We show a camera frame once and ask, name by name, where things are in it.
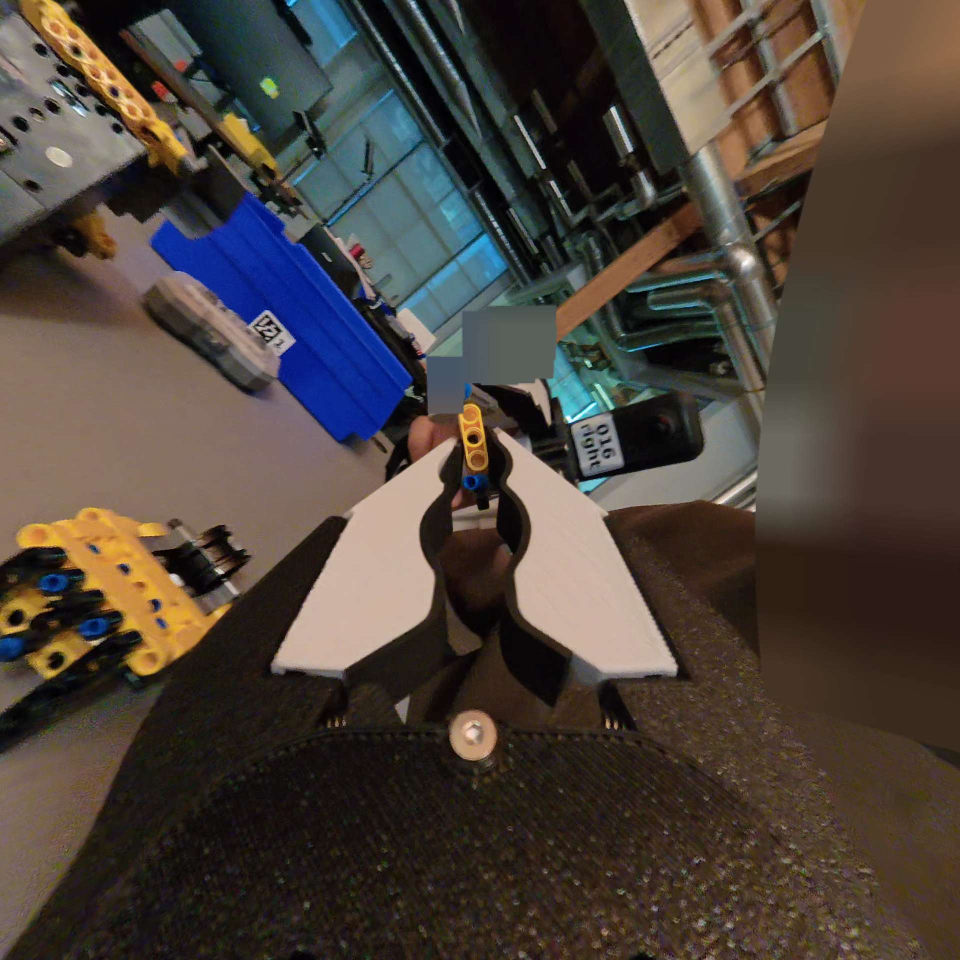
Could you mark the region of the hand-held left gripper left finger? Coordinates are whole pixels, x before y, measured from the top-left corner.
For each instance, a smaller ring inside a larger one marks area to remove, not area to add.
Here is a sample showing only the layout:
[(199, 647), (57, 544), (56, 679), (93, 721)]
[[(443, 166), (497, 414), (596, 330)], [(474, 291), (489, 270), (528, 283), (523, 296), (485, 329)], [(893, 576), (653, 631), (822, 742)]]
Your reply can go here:
[(273, 675), (385, 692), (402, 723), (411, 696), (466, 653), (440, 553), (463, 454), (449, 438), (359, 502), (270, 664)]

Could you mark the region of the dark wall monitor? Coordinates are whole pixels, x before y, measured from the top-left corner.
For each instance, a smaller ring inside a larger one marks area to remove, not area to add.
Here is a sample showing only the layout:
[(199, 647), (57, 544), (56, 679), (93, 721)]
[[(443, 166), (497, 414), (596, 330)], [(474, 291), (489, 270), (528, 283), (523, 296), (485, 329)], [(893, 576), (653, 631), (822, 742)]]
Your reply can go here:
[(274, 145), (293, 137), (294, 114), (309, 113), (330, 92), (331, 80), (288, 2), (171, 1), (168, 6)]

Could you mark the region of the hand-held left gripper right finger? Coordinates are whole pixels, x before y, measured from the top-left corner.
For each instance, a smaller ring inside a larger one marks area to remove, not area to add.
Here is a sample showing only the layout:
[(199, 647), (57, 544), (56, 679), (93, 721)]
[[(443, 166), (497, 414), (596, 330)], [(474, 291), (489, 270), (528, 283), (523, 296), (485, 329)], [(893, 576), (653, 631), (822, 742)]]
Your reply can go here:
[(606, 510), (504, 431), (487, 443), (510, 557), (499, 628), (510, 675), (551, 707), (570, 684), (679, 678)]

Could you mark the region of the blue plastic bin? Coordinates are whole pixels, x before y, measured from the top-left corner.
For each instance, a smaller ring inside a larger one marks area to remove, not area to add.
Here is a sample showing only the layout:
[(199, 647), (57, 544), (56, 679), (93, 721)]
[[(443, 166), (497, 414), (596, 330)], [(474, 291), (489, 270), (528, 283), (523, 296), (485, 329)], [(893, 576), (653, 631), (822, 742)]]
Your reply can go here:
[(227, 222), (189, 239), (164, 222), (150, 239), (279, 357), (278, 378), (337, 442), (373, 438), (413, 378), (282, 220), (246, 196)]

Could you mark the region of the person's right hand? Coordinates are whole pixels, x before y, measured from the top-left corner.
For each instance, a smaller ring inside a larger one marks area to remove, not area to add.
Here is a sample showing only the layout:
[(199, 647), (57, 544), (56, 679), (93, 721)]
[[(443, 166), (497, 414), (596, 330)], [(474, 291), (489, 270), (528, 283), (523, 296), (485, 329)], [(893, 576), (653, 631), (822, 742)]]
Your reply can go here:
[(414, 464), (447, 440), (458, 440), (460, 428), (455, 414), (421, 415), (415, 418), (407, 435), (410, 462)]

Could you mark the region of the yellow box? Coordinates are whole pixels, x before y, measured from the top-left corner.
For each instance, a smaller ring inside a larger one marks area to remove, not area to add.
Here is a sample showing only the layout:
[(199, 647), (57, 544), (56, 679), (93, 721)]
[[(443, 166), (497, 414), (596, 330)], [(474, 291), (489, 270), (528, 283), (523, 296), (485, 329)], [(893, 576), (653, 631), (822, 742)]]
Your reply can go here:
[(218, 127), (219, 137), (253, 171), (269, 178), (279, 174), (277, 163), (247, 122), (232, 112), (223, 114)]

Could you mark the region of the yellow brick chassis assembly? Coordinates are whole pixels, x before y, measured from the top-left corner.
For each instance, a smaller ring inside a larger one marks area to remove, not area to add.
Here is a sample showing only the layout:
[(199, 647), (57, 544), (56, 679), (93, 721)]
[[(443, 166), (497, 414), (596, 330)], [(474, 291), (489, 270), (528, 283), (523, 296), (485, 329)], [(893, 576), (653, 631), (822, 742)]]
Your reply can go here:
[(2, 752), (110, 686), (150, 686), (230, 610), (251, 560), (223, 524), (197, 534), (101, 508), (26, 525), (16, 543), (1, 566), (1, 660), (38, 684), (2, 709)]

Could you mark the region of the yellow brick panel assembly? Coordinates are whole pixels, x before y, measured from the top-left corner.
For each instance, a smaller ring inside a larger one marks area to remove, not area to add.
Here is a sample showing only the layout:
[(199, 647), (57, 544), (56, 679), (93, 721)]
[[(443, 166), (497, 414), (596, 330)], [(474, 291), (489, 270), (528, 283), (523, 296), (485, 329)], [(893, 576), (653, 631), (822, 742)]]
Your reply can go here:
[(457, 416), (462, 445), (461, 487), (481, 512), (490, 509), (490, 455), (481, 407), (473, 400), (473, 385), (466, 384)]

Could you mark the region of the metal duct pipe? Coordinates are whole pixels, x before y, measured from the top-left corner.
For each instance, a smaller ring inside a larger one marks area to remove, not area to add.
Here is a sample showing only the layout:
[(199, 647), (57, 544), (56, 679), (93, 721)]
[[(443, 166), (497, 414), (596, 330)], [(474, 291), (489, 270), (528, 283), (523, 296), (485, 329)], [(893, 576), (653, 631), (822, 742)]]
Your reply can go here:
[(699, 215), (703, 233), (717, 251), (745, 316), (761, 378), (767, 379), (778, 307), (762, 266), (738, 191), (716, 139), (710, 139), (679, 167), (686, 195)]

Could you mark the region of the grey brick hub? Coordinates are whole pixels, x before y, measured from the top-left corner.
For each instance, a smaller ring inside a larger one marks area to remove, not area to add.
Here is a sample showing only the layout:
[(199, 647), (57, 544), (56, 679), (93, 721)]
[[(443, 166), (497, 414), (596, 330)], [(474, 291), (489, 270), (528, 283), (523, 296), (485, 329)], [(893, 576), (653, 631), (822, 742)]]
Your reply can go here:
[(206, 360), (231, 384), (256, 394), (274, 384), (280, 358), (207, 286), (183, 271), (158, 279), (144, 309), (163, 330)]

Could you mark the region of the black battery box assembly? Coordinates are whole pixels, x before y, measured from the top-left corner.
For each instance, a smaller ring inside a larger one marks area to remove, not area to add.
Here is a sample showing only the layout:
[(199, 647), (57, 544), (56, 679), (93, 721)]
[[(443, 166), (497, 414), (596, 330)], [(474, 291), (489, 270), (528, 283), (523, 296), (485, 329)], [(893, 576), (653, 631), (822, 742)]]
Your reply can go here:
[(102, 207), (144, 222), (204, 168), (61, 4), (2, 2), (2, 261), (112, 259)]

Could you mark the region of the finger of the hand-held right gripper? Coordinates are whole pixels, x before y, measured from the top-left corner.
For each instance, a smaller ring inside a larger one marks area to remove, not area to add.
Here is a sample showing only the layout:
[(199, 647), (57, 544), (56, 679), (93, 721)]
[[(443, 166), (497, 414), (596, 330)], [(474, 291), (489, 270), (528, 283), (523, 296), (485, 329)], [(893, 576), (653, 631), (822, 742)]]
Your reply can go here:
[(525, 450), (557, 450), (557, 422), (545, 382), (480, 385), (480, 409), (487, 434), (500, 431)]

